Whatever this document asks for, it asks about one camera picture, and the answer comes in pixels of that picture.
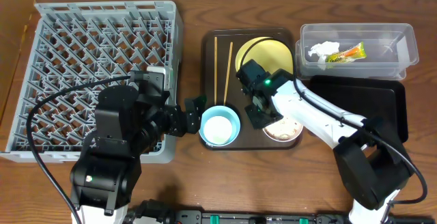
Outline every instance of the gray dish rack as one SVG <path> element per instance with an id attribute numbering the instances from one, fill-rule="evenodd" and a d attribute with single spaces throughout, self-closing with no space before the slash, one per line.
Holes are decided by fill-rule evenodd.
<path id="1" fill-rule="evenodd" d="M 176 104 L 182 58 L 182 19 L 172 1 L 37 3 L 41 19 L 27 64 L 8 144 L 0 156 L 19 163 L 35 162 L 25 123 L 32 107 L 62 89 L 126 76 L 148 66 L 165 68 Z M 110 83 L 131 85 L 129 81 Z M 46 163 L 76 161 L 86 135 L 95 130 L 96 86 L 60 96 L 40 109 L 33 138 Z M 165 135 L 142 163 L 168 163 L 174 157 L 173 136 Z"/>

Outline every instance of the wooden table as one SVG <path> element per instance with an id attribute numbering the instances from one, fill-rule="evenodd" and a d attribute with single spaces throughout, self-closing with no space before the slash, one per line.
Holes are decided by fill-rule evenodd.
<path id="1" fill-rule="evenodd" d="M 131 0 L 37 0 L 37 2 Z M 437 219 L 437 0 L 172 0 L 184 21 L 184 56 L 178 98 L 200 93 L 201 39 L 209 30 L 286 27 L 299 39 L 305 23 L 410 23 L 420 62 L 407 69 L 410 139 L 408 152 L 423 172 L 428 198 L 396 206 L 395 214 Z M 0 148 L 8 139 L 39 15 L 32 14 L 25 44 L 0 127 Z M 49 165 L 70 192 L 73 163 Z M 347 212 L 352 199 L 341 183 L 333 153 L 305 134 L 293 150 L 282 152 L 211 152 L 197 135 L 178 139 L 175 159 L 143 165 L 131 206 L 159 199 L 172 206 L 242 212 Z M 398 199 L 421 194 L 413 177 Z M 71 223 L 70 213 L 36 163 L 0 160 L 0 223 Z"/>

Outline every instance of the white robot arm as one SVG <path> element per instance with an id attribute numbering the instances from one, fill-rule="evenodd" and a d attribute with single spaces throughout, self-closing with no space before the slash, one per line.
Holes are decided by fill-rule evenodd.
<path id="1" fill-rule="evenodd" d="M 339 107 L 320 98 L 312 91 L 307 89 L 301 81 L 297 81 L 299 90 L 305 93 L 306 97 L 326 110 L 334 114 L 339 114 L 348 121 L 362 126 L 365 117 L 362 115 L 352 114 L 344 111 Z M 321 138 L 327 145 L 334 149 L 339 144 L 341 137 L 349 137 L 356 132 L 355 128 L 345 126 L 336 119 L 319 111 L 307 101 L 303 100 L 296 91 L 292 81 L 288 81 L 277 89 L 276 95 L 272 97 L 272 102 L 277 111 L 283 116 L 289 116 L 300 122 L 313 134 Z M 380 224 L 384 218 L 387 203 L 394 199 L 399 190 L 393 191 L 385 200 L 385 204 L 379 210 L 368 210 L 354 200 L 354 205 L 349 214 L 349 220 L 352 224 Z"/>
<path id="2" fill-rule="evenodd" d="M 114 210 L 112 216 L 104 215 L 102 208 L 97 208 L 93 206 L 81 206 L 79 210 L 77 210 L 77 214 L 81 219 L 82 224 L 87 223 L 102 223 L 102 224 L 122 224 L 124 217 L 128 213 L 128 205 L 122 206 Z M 73 220 L 73 224 L 77 224 L 74 219 L 73 213 L 71 214 L 71 219 Z"/>

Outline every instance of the black tray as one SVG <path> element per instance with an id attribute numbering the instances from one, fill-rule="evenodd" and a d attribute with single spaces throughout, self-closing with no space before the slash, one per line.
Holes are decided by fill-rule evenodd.
<path id="1" fill-rule="evenodd" d="M 214 37 L 217 37 L 217 104 L 223 104 L 229 44 L 233 42 L 226 106 L 238 114 L 241 122 L 240 134 L 229 145 L 210 147 L 199 136 L 200 142 L 209 150 L 288 150 L 297 145 L 302 139 L 303 132 L 293 141 L 273 141 L 264 134 L 263 130 L 253 129 L 244 111 L 245 106 L 249 105 L 251 101 L 241 92 L 241 83 L 236 78 L 235 57 L 244 43 L 262 36 L 275 37 L 289 44 L 292 42 L 290 32 L 283 28 L 214 30 L 203 37 L 201 47 L 201 91 L 207 97 L 206 108 L 214 105 Z"/>
<path id="2" fill-rule="evenodd" d="M 367 118 L 382 117 L 408 139 L 405 88 L 398 81 L 313 76 L 309 89 L 334 105 Z"/>

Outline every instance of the plastic container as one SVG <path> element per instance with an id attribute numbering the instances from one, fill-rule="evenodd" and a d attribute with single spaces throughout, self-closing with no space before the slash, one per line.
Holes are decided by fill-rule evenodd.
<path id="1" fill-rule="evenodd" d="M 340 43 L 340 51 L 364 42 L 367 57 L 352 63 L 326 63 L 323 70 L 318 66 L 319 57 L 316 54 L 309 56 L 308 52 L 315 44 L 325 41 Z M 405 69 L 419 62 L 419 54 L 414 31 L 409 24 L 310 24 L 300 29 L 296 61 L 298 75 L 302 79 L 329 75 L 402 80 L 406 77 Z"/>
<path id="2" fill-rule="evenodd" d="M 131 70 L 163 68 L 174 105 L 182 58 L 182 19 L 172 1 L 35 4 L 41 14 L 5 152 L 0 156 L 29 163 L 25 123 L 30 109 L 45 97 L 75 85 L 126 76 Z M 137 88 L 136 83 L 127 85 Z M 70 92 L 49 102 L 35 116 L 33 137 L 46 163 L 76 161 L 83 139 L 96 129 L 94 109 L 105 86 Z M 168 163 L 173 136 L 165 135 L 142 163 Z"/>

